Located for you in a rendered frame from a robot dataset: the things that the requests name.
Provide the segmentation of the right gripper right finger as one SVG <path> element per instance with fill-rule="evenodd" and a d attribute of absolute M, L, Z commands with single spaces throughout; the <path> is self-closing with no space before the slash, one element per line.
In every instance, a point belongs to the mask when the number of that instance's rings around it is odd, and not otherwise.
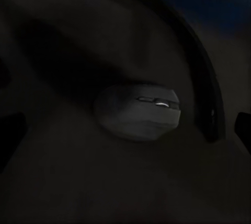
<path fill-rule="evenodd" d="M 234 130 L 251 154 L 251 114 L 239 112 Z"/>

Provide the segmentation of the monitor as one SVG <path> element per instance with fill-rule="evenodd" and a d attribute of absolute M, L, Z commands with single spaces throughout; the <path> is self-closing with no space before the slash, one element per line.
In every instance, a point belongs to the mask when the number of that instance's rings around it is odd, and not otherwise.
<path fill-rule="evenodd" d="M 207 97 L 210 120 L 210 143 L 216 145 L 226 137 L 222 94 L 212 61 L 188 21 L 165 0 L 141 0 L 160 14 L 179 34 L 199 70 Z"/>

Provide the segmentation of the mouse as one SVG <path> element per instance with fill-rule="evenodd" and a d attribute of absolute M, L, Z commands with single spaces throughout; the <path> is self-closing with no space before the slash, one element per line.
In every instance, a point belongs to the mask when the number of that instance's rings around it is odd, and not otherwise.
<path fill-rule="evenodd" d="M 130 140 L 157 140 L 175 129 L 180 118 L 174 90 L 160 85 L 124 84 L 104 90 L 94 117 L 109 132 Z"/>

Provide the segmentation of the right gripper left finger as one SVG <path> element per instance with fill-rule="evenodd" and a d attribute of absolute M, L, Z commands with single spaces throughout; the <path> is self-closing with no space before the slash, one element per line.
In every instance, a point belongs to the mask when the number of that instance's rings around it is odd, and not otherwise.
<path fill-rule="evenodd" d="M 26 132 L 27 125 L 22 112 L 0 118 L 0 175 Z"/>

